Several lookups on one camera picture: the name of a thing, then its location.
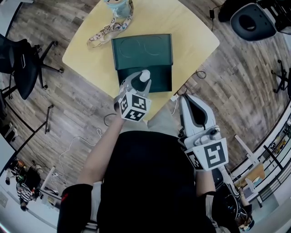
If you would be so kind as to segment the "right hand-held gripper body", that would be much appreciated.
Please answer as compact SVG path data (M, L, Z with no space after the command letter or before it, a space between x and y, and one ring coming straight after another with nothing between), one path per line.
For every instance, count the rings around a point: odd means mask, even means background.
M218 125L191 137L180 138L178 142L197 171L211 171L229 162L227 142Z

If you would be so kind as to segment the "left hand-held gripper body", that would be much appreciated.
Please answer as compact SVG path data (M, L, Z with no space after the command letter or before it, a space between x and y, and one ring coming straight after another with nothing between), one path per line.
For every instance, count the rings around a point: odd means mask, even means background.
M151 100L125 91L114 99L114 109L124 120L140 122L151 108Z

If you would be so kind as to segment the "dark teal box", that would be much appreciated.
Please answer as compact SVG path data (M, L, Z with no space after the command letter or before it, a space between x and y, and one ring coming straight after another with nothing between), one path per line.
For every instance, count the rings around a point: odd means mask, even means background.
M172 91L171 34L121 37L111 44L120 85L134 72L148 70L152 80L150 93Z

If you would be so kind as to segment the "person's left forearm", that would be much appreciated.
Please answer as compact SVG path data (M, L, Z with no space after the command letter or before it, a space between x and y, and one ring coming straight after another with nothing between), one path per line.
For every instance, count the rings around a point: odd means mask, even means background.
M93 185L104 179L115 144L122 130L125 120L116 115L105 134L89 153L81 170L78 184Z

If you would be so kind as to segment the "person's right forearm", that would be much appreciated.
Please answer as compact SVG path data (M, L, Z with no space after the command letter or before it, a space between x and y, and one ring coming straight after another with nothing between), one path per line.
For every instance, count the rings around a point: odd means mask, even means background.
M197 171L196 172L196 195L198 197L208 192L215 192L215 183L212 171Z

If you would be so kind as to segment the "person's beige trousers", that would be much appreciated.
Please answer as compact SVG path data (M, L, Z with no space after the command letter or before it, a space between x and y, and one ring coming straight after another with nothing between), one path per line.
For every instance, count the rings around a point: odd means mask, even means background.
M163 106L147 123L152 132L178 137L178 125L167 106Z

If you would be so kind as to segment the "black bag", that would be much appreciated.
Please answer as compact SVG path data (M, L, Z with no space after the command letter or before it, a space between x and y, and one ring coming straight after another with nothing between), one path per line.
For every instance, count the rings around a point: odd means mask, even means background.
M239 216L240 204L239 204L239 193L235 193L231 184L228 184L224 181L223 175L218 168L212 171L214 178L214 183L216 191L224 199L229 212L231 213L234 219L237 219Z

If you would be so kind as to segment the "black metal railing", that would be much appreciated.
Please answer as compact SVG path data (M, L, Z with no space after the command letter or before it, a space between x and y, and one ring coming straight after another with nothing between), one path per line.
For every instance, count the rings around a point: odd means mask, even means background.
M264 148L260 159L263 162L265 178L256 185L260 189L259 197L262 201L281 188L291 176L291 114L276 138Z

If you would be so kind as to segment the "person's black shirt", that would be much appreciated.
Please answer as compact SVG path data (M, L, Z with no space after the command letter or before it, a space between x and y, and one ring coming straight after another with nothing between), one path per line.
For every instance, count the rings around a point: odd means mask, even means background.
M194 169L176 137L119 135L104 179L62 194L57 233L240 233L215 192L196 195Z

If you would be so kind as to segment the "black chair base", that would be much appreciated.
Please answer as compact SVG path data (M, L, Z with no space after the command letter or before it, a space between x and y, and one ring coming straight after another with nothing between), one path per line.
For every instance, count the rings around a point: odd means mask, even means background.
M289 99L291 99L291 67L289 69L289 73L288 73L288 76L287 76L287 72L283 68L282 61L281 60L277 60L277 62L281 66L281 74L278 75L273 70L271 70L271 74L275 75L276 77L278 77L280 79L280 83L279 83L277 89L273 89L273 92L275 94L277 94L280 90L282 90L282 91L287 90L288 97L289 97Z

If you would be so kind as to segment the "black metal table leg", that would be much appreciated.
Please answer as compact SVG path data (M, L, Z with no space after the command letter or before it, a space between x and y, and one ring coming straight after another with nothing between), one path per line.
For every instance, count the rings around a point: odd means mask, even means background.
M47 112L46 112L46 119L45 122L42 123L36 130L34 130L31 126L29 126L16 112L15 110L9 106L9 108L12 110L13 114L21 121L21 123L23 123L31 132L32 134L25 140L25 142L19 147L18 150L16 150L13 154L13 157L16 157L20 151L27 145L27 143L36 135L36 133L39 132L40 129L45 128L45 134L50 132L48 123L49 123L49 117L50 117L50 111L53 108L53 105L50 105L47 108Z

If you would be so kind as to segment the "black mesh office chair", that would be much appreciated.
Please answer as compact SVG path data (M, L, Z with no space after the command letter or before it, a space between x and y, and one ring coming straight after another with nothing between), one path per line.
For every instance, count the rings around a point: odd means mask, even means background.
M26 39L11 41L0 34L0 73L10 75L15 85L0 89L0 100L10 96L12 92L18 91L22 99L27 99L35 87L37 79L41 88L47 89L42 78L42 70L48 69L63 73L64 69L55 69L44 64L44 59L52 46L58 46L58 41L52 41L40 56L42 51L40 45L32 46Z

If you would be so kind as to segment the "white desk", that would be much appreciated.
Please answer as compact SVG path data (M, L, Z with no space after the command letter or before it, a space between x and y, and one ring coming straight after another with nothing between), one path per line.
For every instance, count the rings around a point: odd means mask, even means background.
M48 206L57 207L61 201L60 187L54 180L57 176L58 173L55 173L55 166L53 166L40 187L40 193L43 195L42 203Z

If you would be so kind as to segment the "white desk frame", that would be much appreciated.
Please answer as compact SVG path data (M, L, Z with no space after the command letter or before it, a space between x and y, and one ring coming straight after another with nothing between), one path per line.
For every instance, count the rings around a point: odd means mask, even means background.
M256 199L259 207L262 208L262 198L259 195L258 188L255 188L254 182L263 180L266 175L264 171L263 163L261 163L254 155L254 153L250 150L250 148L243 142L243 140L235 135L235 139L240 143L240 145L247 152L247 158L250 160L252 167L247 170L247 173L243 174L240 178L240 184L244 185L244 189L249 188L251 191L251 195L248 197L249 202L253 199Z

